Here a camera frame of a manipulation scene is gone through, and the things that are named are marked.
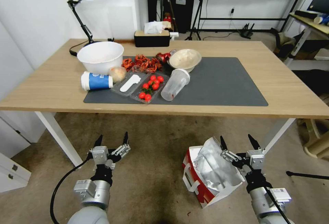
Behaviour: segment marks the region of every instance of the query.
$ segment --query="bag handle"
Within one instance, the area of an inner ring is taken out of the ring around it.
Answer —
[[[190,184],[190,182],[187,180],[185,174],[186,171],[191,167],[190,163],[187,163],[185,168],[184,168],[184,174],[183,174],[183,181],[185,183],[186,188],[188,189],[188,191],[190,192],[194,192],[197,187],[200,185],[200,182],[198,180],[196,180],[192,185]]]

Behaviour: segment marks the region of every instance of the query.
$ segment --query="blue paper cup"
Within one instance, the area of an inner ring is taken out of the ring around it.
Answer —
[[[81,76],[81,86],[85,91],[95,89],[110,89],[113,79],[108,75],[100,75],[85,71]]]
[[[314,18],[314,23],[317,24],[327,24],[329,22],[329,15],[320,15]]]

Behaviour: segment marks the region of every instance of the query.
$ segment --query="metal rack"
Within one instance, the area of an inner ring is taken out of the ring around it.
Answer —
[[[298,0],[295,0],[289,13],[293,12]],[[236,29],[200,29],[200,20],[249,20],[249,21],[284,21],[280,32],[283,31],[284,26],[287,24],[288,18],[289,18],[289,13],[287,17],[281,17],[281,18],[255,18],[255,17],[241,17],[241,18],[231,18],[231,17],[201,17],[201,11],[199,14],[199,21],[198,21],[198,27],[197,29],[192,28],[197,34],[199,34],[200,31],[213,31],[213,32],[229,32],[229,31],[236,31]],[[253,31],[258,31],[258,32],[270,32],[270,29],[268,30],[253,30]]]

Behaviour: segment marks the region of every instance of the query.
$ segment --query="floor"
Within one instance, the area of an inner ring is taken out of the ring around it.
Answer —
[[[255,32],[251,39],[242,38],[238,33],[231,32],[200,32],[203,40],[242,40],[242,41],[262,41],[271,51],[275,49],[275,36],[270,33]],[[178,40],[185,40],[189,33],[179,34]],[[197,40],[196,33],[192,34],[193,40]]]
[[[272,35],[258,36],[268,47],[273,46]],[[239,38],[232,34],[228,39]],[[182,161],[189,146],[202,145],[211,136],[223,135],[229,149],[245,152],[251,149],[247,134],[261,144],[274,119],[73,113],[57,113],[56,119],[81,157],[100,134],[104,135],[103,145],[116,148],[128,131],[132,150],[113,172],[107,210],[110,223],[257,223],[246,184],[202,209],[182,181]],[[69,159],[46,131],[38,143],[13,160],[32,175],[25,188],[0,194],[0,223],[51,223],[50,197],[60,178],[73,167]],[[54,210],[59,223],[66,223],[79,210],[73,186],[79,179],[90,178],[93,166],[88,162],[58,190]],[[285,187],[290,193],[293,201],[287,216],[296,224],[328,223],[329,182],[289,178],[286,170],[329,174],[328,161],[303,152],[295,123],[266,155],[266,178],[274,187]]]

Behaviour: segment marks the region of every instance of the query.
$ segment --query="clear plastic tray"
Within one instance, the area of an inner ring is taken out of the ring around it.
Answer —
[[[147,83],[150,80],[150,77],[152,75],[155,75],[156,77],[162,76],[163,77],[163,82],[160,83],[160,86],[159,86],[159,88],[157,90],[154,90],[152,92],[152,94],[150,94],[152,96],[152,98],[151,98],[150,101],[147,102],[147,101],[145,101],[143,99],[140,99],[138,96],[142,92],[142,86],[143,86],[143,84],[144,83]],[[161,72],[157,72],[156,71],[155,73],[148,74],[147,77],[146,77],[146,79],[144,79],[143,81],[140,81],[139,86],[131,93],[130,97],[133,98],[133,99],[135,99],[135,100],[137,100],[137,101],[143,102],[145,104],[149,104],[149,103],[151,103],[151,101],[154,100],[154,98],[163,89],[163,87],[166,85],[166,83],[167,83],[168,80],[169,80],[169,76],[167,76],[167,75],[165,75],[165,74],[163,74]]]
[[[120,91],[120,88],[130,79],[130,77],[132,77],[132,75],[134,75],[134,74],[136,74],[136,75],[138,75],[140,78],[141,78],[141,80],[139,81],[139,83],[137,83],[137,84],[133,84],[126,92],[121,92]],[[113,88],[111,88],[111,91],[113,91],[113,92],[115,92],[115,93],[117,93],[117,94],[120,94],[120,95],[122,95],[122,96],[129,96],[129,95],[131,95],[131,93],[132,92],[134,92],[136,89],[137,89],[137,87],[138,86],[140,86],[140,84],[142,83],[142,82],[144,82],[144,80],[147,78],[147,76],[148,76],[149,74],[147,74],[147,73],[144,73],[144,72],[140,72],[140,71],[137,71],[137,70],[134,70],[134,71],[132,71],[132,70],[130,70],[130,71],[128,71],[127,72],[127,74],[126,74],[126,76],[125,76],[125,78],[121,81],[121,82],[117,82],[114,86],[113,86]]]

